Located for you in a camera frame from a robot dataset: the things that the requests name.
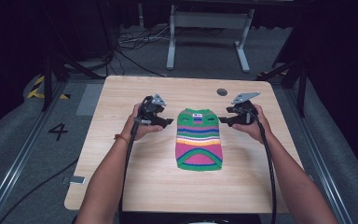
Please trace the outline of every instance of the red bracelet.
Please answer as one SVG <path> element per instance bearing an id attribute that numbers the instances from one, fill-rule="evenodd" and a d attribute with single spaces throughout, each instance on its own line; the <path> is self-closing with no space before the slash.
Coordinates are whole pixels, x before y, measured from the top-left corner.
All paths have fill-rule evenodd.
<path id="1" fill-rule="evenodd" d="M 117 134 L 115 134 L 115 140 L 118 140 L 118 138 L 121 138 L 121 139 L 123 139 L 124 141 L 126 141 L 126 143 L 129 145 L 130 144 L 130 142 L 127 140 L 127 139 L 125 139 L 121 134 L 119 134 L 119 133 L 117 133 Z"/>

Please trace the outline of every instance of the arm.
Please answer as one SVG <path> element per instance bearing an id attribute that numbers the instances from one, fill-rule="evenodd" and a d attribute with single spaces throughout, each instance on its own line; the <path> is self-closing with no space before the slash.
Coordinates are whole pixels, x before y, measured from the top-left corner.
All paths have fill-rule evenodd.
<path id="1" fill-rule="evenodd" d="M 116 140 L 89 181 L 76 224 L 113 222 L 123 189 L 124 166 L 129 146 L 127 142 L 131 139 L 133 119 L 137 115 L 138 108 L 139 105 L 133 108 L 121 132 L 121 136 L 126 140 L 121 138 Z M 140 125 L 135 141 L 147 133 L 161 130 L 160 126 Z"/>
<path id="2" fill-rule="evenodd" d="M 258 118 L 266 131 L 267 142 L 282 196 L 295 222 L 337 223 L 322 193 L 272 133 L 262 108 L 259 105 L 255 105 L 255 107 L 258 112 Z M 234 124 L 232 127 L 250 134 L 255 140 L 263 143 L 260 130 L 255 122 L 251 125 Z"/>

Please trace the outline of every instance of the handheld controller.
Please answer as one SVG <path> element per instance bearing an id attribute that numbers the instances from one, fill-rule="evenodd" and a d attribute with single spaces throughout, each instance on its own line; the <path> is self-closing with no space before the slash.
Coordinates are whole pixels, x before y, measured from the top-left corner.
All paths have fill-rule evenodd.
<path id="1" fill-rule="evenodd" d="M 232 118 L 219 117 L 220 122 L 226 123 L 228 127 L 231 127 L 235 123 L 244 125 L 252 124 L 255 121 L 253 115 L 257 116 L 258 113 L 250 99 L 258 95 L 260 95 L 259 91 L 239 93 L 232 102 L 234 106 L 229 106 L 226 108 L 228 113 L 235 113 L 237 116 Z"/>
<path id="2" fill-rule="evenodd" d="M 162 128 L 167 127 L 173 122 L 173 119 L 163 119 L 157 116 L 157 113 L 164 110 L 164 105 L 166 104 L 158 93 L 154 97 L 147 96 L 135 121 L 148 125 L 159 125 Z"/>

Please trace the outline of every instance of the hand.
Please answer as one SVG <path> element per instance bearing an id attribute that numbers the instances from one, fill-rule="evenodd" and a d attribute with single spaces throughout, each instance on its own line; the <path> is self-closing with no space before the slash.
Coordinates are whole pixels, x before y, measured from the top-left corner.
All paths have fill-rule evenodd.
<path id="1" fill-rule="evenodd" d="M 139 106 L 141 106 L 141 104 L 137 104 L 133 107 L 132 114 L 129 115 L 129 117 L 126 121 L 126 124 L 124 125 L 123 131 L 121 131 L 121 136 L 123 136 L 124 138 L 126 138 L 129 141 L 131 139 L 131 129 L 132 129 L 132 125 L 134 122 L 133 120 L 138 115 Z M 140 124 L 134 140 L 135 141 L 139 140 L 139 139 L 143 138 L 147 133 L 159 132 L 162 129 L 163 128 L 159 125 L 149 126 L 149 125 Z"/>
<path id="2" fill-rule="evenodd" d="M 258 113 L 258 119 L 264 127 L 266 136 L 273 135 L 271 128 L 269 127 L 269 121 L 267 120 L 266 116 L 264 116 L 263 109 L 261 108 L 261 106 L 255 105 L 255 109 Z M 264 144 L 263 138 L 261 137 L 260 128 L 258 127 L 256 121 L 249 125 L 233 124 L 232 128 L 243 133 L 248 133 L 252 138 L 254 138 L 254 140 L 257 140 L 259 143 Z"/>

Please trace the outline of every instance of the metal rail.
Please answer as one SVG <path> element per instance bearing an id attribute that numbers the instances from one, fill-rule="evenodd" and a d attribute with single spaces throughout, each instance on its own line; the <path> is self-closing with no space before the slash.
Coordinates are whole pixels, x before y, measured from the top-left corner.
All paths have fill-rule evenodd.
<path id="1" fill-rule="evenodd" d="M 25 166 L 25 163 L 28 161 L 31 153 L 34 150 L 34 144 L 37 142 L 39 134 L 48 119 L 48 115 L 52 111 L 55 103 L 60 99 L 60 96 L 66 86 L 64 82 L 58 82 L 56 90 L 53 94 L 53 100 L 51 105 L 45 112 L 41 112 L 39 117 L 36 119 L 33 129 L 28 135 L 27 140 L 21 148 L 21 151 L 17 155 L 16 160 L 14 160 L 11 167 L 8 169 L 7 174 L 0 186 L 0 210 L 2 209 L 5 201 L 7 200 L 8 195 L 12 191 L 14 185 L 16 184 L 22 169 Z"/>
<path id="2" fill-rule="evenodd" d="M 328 197 L 331 207 L 334 213 L 336 214 L 336 218 L 338 219 L 338 222 L 342 224 L 352 223 L 347 208 L 345 207 L 345 204 L 344 202 L 342 202 L 341 196 L 339 195 L 339 192 L 336 187 L 336 183 L 332 178 L 332 176 L 330 175 L 330 172 L 324 162 L 322 154 L 318 146 L 316 145 L 315 140 L 312 137 L 310 128 L 306 120 L 302 118 L 297 111 L 295 94 L 291 90 L 284 90 L 284 93 L 287 99 L 289 100 L 290 106 L 292 107 L 293 111 L 296 114 L 296 119 L 303 133 L 305 134 L 307 144 L 310 148 L 310 156 L 312 158 L 316 171 L 318 172 L 318 175 L 321 179 L 321 182 L 324 186 L 324 191 Z"/>

